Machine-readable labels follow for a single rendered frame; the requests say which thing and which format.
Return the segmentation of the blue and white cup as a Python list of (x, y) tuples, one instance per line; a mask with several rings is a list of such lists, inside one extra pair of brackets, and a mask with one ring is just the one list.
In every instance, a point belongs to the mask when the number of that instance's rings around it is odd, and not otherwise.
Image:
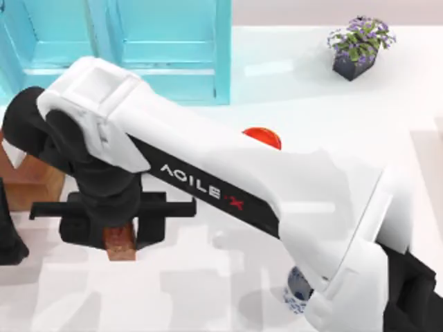
[(287, 277), (287, 284), (283, 289), (282, 297), (288, 309), (296, 314), (301, 315), (305, 312), (306, 305), (314, 293), (301, 270), (294, 266)]

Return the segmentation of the purple flower plant pot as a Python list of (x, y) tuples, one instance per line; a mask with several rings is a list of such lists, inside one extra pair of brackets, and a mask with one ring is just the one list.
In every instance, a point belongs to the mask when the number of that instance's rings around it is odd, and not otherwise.
[(332, 69), (351, 82), (374, 65), (380, 49), (387, 50), (396, 42), (396, 35), (381, 19), (355, 17), (327, 37), (327, 45), (334, 51)]

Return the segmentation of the brown wooden box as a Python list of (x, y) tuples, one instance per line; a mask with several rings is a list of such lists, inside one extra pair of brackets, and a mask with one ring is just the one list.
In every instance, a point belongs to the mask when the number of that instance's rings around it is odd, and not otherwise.
[(52, 202), (60, 199), (65, 174), (36, 159), (25, 156), (21, 165), (14, 168), (3, 147), (0, 130), (0, 210), (29, 211), (34, 202)]

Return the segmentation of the red cup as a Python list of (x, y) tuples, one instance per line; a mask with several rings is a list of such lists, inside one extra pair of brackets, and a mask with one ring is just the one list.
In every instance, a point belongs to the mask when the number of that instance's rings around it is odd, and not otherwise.
[(242, 133), (278, 150), (282, 149), (282, 141), (279, 135), (270, 129), (265, 127), (249, 127), (243, 130)]

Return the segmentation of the light blue rack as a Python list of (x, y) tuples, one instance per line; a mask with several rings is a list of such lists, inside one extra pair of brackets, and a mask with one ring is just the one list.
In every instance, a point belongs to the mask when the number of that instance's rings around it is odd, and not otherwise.
[(232, 0), (0, 0), (0, 106), (101, 57), (184, 104), (230, 102)]

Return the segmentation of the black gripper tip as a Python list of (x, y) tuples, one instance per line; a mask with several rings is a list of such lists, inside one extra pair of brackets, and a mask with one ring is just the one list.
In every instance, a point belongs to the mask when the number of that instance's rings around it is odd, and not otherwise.
[(0, 177), (0, 266), (16, 266), (29, 256), (29, 249), (12, 221), (3, 179)]

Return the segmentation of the brown wooden block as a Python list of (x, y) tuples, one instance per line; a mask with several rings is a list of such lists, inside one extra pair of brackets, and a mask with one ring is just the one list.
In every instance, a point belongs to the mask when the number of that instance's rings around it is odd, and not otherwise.
[(103, 243), (110, 261), (135, 261), (136, 237), (134, 224), (103, 229)]

